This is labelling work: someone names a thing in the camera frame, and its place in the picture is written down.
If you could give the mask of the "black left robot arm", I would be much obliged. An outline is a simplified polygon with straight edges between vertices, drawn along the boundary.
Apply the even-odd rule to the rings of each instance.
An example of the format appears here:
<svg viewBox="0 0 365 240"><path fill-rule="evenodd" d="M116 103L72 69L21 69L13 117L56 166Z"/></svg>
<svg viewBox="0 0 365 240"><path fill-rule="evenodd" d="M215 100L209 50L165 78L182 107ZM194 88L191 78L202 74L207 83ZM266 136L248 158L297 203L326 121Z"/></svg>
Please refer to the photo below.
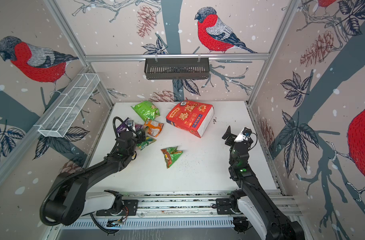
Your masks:
<svg viewBox="0 0 365 240"><path fill-rule="evenodd" d="M111 152L100 163L74 174L61 173L57 176L39 209L42 223L68 226L84 215L87 191L127 167L136 155L136 145L145 141L145 132L122 132L116 135L115 140Z"/></svg>

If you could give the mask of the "bright green chips bag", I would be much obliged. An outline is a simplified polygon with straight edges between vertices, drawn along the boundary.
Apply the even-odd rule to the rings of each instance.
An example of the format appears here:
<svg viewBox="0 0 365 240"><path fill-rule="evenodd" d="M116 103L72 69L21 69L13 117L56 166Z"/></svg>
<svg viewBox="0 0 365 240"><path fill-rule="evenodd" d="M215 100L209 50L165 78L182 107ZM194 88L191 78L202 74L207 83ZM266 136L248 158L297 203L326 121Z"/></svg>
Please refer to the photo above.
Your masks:
<svg viewBox="0 0 365 240"><path fill-rule="evenodd" d="M131 108L140 116L143 121L155 120L160 116L159 109L150 101L141 102Z"/></svg>

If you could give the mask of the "purple snack packet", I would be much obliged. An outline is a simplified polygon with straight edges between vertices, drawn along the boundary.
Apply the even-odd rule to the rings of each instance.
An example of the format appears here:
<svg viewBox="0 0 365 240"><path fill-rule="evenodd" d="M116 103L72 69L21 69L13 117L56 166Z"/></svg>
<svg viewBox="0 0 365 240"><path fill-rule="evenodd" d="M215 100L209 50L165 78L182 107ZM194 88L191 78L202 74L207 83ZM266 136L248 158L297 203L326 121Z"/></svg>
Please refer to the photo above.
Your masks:
<svg viewBox="0 0 365 240"><path fill-rule="evenodd" d="M143 125L141 125L141 124L138 124L138 123L136 123L135 121L134 121L134 123L135 123L135 131L138 131L139 129L142 129L142 127L143 127ZM126 128L126 126L123 124L123 123L121 123L120 125L119 125L119 127L117 127L116 128L116 132L118 133L118 134L120 134L120 133L122 133L122 132L125 132L125 131L128 131L128 129Z"/></svg>

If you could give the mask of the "dark green snack packet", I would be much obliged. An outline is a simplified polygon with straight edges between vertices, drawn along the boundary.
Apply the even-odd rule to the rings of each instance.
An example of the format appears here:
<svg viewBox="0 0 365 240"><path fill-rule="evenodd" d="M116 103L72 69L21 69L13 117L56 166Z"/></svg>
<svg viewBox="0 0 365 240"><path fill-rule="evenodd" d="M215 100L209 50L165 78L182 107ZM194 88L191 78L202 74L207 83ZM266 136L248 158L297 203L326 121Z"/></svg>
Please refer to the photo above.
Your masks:
<svg viewBox="0 0 365 240"><path fill-rule="evenodd" d="M149 146L150 144L156 142L156 139L152 138L152 137L146 137L145 140L139 144L137 144L137 148L142 151L143 149L145 149L147 146Z"/></svg>

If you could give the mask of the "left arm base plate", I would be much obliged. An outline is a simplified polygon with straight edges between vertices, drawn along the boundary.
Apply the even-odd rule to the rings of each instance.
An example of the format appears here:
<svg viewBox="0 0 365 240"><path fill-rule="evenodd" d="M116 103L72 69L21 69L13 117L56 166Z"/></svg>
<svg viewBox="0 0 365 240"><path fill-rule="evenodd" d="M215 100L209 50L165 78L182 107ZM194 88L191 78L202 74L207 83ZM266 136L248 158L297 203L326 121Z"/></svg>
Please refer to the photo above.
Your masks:
<svg viewBox="0 0 365 240"><path fill-rule="evenodd" d="M119 192L106 192L114 195L113 205L106 209L96 212L99 217L113 217L113 216L135 216L138 207L138 200L124 200L122 194Z"/></svg>

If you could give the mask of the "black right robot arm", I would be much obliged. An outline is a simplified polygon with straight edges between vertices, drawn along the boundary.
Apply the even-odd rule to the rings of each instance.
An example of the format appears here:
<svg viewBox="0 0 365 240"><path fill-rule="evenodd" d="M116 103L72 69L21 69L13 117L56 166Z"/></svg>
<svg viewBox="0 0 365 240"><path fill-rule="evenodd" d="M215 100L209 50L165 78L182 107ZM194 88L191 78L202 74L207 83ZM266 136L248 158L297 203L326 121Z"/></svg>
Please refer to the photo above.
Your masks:
<svg viewBox="0 0 365 240"><path fill-rule="evenodd" d="M292 222L274 204L248 163L249 151L254 148L251 136L254 132L245 127L238 134L228 127L222 136L229 149L229 174L238 190L231 192L230 208L246 216L262 240L304 240L305 234L299 222Z"/></svg>

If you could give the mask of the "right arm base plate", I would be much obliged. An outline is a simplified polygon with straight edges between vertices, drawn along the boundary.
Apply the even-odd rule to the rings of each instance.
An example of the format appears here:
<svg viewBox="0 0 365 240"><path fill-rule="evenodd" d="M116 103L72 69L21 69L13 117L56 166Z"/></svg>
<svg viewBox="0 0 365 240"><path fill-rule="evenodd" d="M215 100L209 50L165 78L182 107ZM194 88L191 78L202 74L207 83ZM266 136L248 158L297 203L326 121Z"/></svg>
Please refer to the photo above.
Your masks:
<svg viewBox="0 0 365 240"><path fill-rule="evenodd" d="M212 208L218 215L247 215L256 213L255 206L242 190L232 191L229 196L217 198Z"/></svg>

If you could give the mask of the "orange rainbow candy packet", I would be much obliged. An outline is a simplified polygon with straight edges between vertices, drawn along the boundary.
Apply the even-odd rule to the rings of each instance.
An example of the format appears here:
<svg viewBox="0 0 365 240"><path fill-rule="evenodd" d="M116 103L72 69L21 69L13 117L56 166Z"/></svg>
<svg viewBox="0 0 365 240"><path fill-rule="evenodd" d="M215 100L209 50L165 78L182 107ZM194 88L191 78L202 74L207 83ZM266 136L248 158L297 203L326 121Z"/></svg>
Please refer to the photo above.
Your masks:
<svg viewBox="0 0 365 240"><path fill-rule="evenodd" d="M144 126L144 131L146 134L148 134L151 137L156 138L161 133L164 124L159 123L155 120L148 119L145 121L145 124L143 126Z"/></svg>

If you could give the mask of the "red paper gift bag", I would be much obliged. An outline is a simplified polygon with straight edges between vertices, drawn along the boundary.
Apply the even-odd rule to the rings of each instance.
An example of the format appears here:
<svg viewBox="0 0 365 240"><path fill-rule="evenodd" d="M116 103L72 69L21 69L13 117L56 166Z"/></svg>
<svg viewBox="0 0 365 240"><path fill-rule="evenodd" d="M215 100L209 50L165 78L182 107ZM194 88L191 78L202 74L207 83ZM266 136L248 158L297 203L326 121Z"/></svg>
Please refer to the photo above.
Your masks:
<svg viewBox="0 0 365 240"><path fill-rule="evenodd" d="M183 101L178 103L167 115L166 122L176 128L202 138L214 116L211 104Z"/></svg>

